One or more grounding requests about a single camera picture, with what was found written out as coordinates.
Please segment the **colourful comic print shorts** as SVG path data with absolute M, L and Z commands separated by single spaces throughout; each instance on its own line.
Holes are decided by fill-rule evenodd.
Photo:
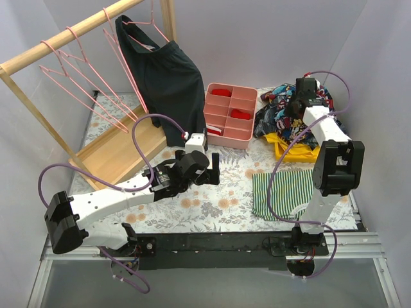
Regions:
M 285 83 L 261 95 L 260 98 L 266 105 L 255 115 L 253 135 L 256 138 L 275 133 L 289 144 L 306 128 L 301 118 L 285 114 L 293 94 L 295 85 Z M 316 98 L 325 102 L 330 112 L 335 111 L 333 98 L 325 86 L 317 86 Z M 306 132 L 298 143 L 309 146 L 311 150 L 319 145 L 311 131 Z

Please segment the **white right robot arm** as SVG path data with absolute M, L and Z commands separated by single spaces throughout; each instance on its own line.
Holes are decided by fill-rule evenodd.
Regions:
M 291 249 L 307 254 L 322 244 L 324 226 L 335 205 L 360 183 L 365 146 L 352 141 L 337 125 L 323 99 L 317 97 L 315 78 L 297 78 L 286 115 L 300 116 L 320 146 L 312 181 L 313 195 L 292 229 Z

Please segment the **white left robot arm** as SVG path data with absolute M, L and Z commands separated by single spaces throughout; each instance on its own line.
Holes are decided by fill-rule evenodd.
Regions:
M 166 160 L 119 185 L 88 194 L 56 193 L 44 216 L 52 251 L 71 252 L 81 245 L 103 246 L 131 256 L 138 240 L 128 223 L 105 224 L 103 220 L 126 208 L 146 205 L 186 192 L 192 185 L 220 183 L 219 154 L 210 158 L 199 151 L 176 152 Z

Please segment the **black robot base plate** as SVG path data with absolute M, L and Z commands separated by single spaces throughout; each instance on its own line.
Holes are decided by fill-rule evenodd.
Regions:
M 137 257 L 143 271 L 211 268 L 285 271 L 287 257 L 312 262 L 312 257 L 331 253 L 323 235 L 314 240 L 299 239 L 290 231 L 139 234 L 134 244 L 105 251 L 113 257 Z

